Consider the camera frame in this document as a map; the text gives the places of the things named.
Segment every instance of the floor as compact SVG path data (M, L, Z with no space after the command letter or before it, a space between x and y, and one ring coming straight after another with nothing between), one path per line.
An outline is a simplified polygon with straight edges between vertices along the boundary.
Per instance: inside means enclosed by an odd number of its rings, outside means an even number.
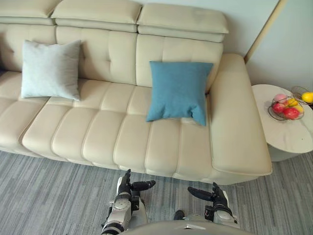
M123 171L0 152L1 235L99 235ZM211 184L132 173L132 181L156 180L142 193L151 222L174 212L203 215L193 186ZM273 163L273 173L221 187L243 230L258 235L313 234L313 152Z

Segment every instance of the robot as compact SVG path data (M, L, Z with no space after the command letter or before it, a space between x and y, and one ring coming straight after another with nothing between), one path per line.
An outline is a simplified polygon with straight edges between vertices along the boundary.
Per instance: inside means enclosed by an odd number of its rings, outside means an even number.
M152 188L156 182L130 183L129 169L117 183L116 197L110 201L109 214L102 223L101 235L253 235L239 229L238 220L228 207L228 201L220 187L213 183L213 193L188 188L195 197L213 202L205 206L204 218L185 216L177 211L173 221L148 223L144 201L140 191Z

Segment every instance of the light gray pillow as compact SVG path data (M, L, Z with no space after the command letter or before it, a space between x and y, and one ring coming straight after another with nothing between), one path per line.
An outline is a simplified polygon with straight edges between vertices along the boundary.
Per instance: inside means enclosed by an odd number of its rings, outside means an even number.
M56 96L79 101L79 49L80 40L65 45L25 40L21 96Z

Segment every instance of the headrest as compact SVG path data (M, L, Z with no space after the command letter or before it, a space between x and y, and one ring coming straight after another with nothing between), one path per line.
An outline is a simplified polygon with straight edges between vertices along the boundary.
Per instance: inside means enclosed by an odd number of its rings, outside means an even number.
M60 0L1 0L0 23L53 25L49 18Z
M51 17L57 25L137 32L140 10L129 0L63 0Z
M148 3L137 21L138 32L220 43L228 33L219 11L181 5Z

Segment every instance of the sofa armrest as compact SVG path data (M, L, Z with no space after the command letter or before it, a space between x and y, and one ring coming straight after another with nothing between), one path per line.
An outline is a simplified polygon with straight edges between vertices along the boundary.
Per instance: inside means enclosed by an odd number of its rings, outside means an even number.
M261 119L240 55L222 56L209 95L213 168L245 175L271 174Z

